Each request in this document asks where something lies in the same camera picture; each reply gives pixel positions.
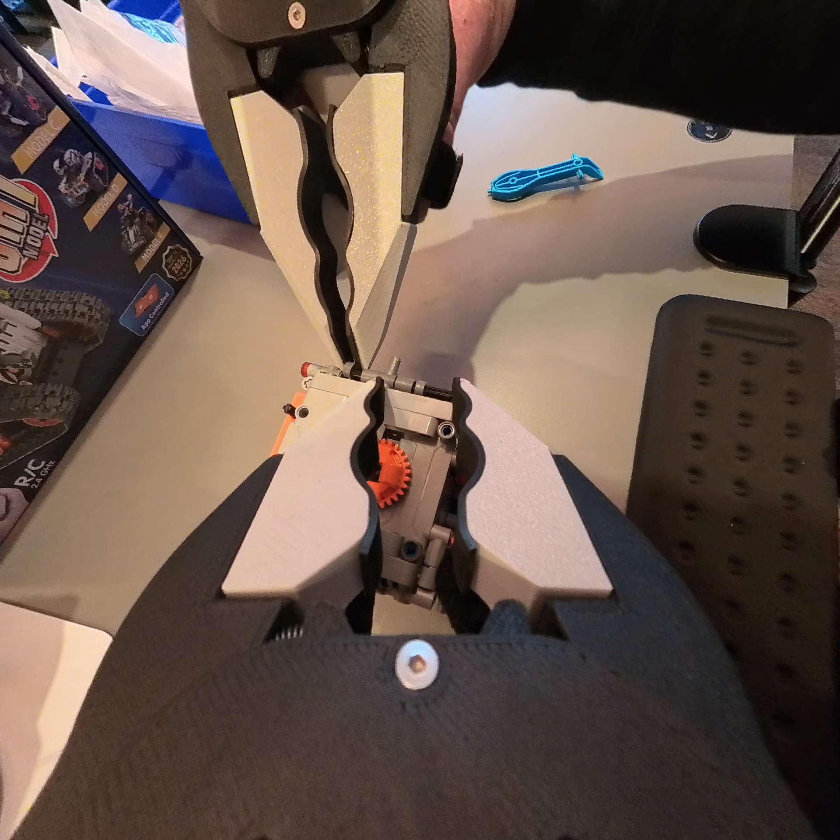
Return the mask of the blue plastic bin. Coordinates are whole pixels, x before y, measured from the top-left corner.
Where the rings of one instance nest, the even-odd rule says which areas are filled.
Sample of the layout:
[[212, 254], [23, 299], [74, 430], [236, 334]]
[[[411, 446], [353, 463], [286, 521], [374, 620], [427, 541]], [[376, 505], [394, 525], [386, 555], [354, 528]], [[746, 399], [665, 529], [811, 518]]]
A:
[[[101, 3], [145, 34], [186, 47], [178, 2]], [[154, 197], [248, 222], [202, 123], [117, 108], [88, 85], [75, 98], [82, 116]]]

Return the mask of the teal plastic object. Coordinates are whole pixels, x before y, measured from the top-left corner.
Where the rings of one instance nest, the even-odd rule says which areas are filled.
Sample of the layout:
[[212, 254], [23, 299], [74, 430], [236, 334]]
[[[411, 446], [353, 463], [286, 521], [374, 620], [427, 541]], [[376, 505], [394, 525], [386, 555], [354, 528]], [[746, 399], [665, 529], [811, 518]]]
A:
[[515, 203], [536, 193], [603, 179], [602, 169], [591, 158], [573, 154], [559, 163], [503, 172], [491, 181], [487, 192], [494, 201]]

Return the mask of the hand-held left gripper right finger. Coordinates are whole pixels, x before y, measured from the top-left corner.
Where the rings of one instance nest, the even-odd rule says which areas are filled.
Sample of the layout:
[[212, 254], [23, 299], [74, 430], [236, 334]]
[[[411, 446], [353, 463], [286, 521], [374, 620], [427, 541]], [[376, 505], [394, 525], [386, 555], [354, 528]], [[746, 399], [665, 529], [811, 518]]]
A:
[[613, 585], [549, 447], [467, 379], [455, 379], [455, 524], [447, 618], [477, 634], [514, 602], [526, 625], [557, 600], [604, 600]]

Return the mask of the clear plastic bags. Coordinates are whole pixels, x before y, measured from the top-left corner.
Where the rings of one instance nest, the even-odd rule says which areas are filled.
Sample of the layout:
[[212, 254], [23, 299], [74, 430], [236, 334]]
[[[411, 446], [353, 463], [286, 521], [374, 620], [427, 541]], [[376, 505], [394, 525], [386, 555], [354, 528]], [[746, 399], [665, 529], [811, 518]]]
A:
[[132, 26], [101, 2], [49, 1], [57, 70], [73, 97], [96, 88], [114, 107], [201, 123], [186, 48]]

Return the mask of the black stand base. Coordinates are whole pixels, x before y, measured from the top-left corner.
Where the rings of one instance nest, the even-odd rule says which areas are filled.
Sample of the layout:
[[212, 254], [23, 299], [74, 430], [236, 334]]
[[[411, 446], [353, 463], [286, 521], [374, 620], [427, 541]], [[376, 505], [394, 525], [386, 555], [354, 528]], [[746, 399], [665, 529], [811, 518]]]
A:
[[839, 228], [839, 154], [798, 210], [727, 205], [697, 224], [701, 255], [725, 270], [787, 281], [792, 307], [816, 289], [812, 269]]

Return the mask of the person's right hand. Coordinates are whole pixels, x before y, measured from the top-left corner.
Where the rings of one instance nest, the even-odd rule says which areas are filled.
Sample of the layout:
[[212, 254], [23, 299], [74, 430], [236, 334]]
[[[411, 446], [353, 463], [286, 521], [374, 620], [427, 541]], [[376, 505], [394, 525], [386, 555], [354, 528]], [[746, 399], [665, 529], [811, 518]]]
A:
[[466, 95], [498, 56], [508, 35], [516, 1], [450, 1], [455, 37], [455, 91], [444, 141], [454, 145]]

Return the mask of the dark robot kit box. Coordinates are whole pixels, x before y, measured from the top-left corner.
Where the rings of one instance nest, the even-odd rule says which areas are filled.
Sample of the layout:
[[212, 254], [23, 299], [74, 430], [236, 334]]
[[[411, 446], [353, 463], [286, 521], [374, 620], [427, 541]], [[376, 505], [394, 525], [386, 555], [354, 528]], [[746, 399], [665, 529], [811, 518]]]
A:
[[1, 540], [200, 266], [2, 25]]

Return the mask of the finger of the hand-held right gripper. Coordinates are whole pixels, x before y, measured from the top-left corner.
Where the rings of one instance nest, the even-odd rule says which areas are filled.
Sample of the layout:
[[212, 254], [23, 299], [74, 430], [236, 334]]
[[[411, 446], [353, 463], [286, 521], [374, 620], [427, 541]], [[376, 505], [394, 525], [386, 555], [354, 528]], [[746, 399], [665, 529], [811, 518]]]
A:
[[329, 115], [329, 148], [350, 207], [350, 336], [372, 362], [388, 329], [417, 226], [403, 220], [401, 71], [362, 76]]
[[262, 237], [334, 363], [359, 363], [340, 284], [350, 218], [326, 125], [265, 91], [230, 103]]

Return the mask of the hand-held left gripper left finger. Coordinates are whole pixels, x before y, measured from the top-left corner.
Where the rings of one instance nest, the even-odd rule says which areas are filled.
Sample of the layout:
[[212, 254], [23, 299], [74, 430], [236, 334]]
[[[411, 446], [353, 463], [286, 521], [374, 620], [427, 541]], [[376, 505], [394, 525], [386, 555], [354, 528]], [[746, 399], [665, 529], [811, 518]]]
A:
[[278, 443], [277, 467], [222, 583], [237, 599], [279, 597], [305, 610], [338, 607], [370, 631], [382, 577], [379, 507], [382, 383], [368, 381], [328, 413], [300, 404]]

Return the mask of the grey orange toy brick assembly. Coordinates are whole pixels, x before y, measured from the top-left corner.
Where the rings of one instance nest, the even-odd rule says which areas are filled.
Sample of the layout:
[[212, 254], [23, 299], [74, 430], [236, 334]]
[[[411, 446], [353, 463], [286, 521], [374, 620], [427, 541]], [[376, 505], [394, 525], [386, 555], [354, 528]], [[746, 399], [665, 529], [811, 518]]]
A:
[[454, 541], [457, 433], [451, 391], [399, 372], [304, 362], [301, 387], [283, 406], [272, 455], [283, 454], [363, 383], [385, 386], [377, 430], [380, 464], [370, 480], [379, 505], [383, 562], [379, 593], [405, 605], [444, 611], [437, 592], [441, 563]]

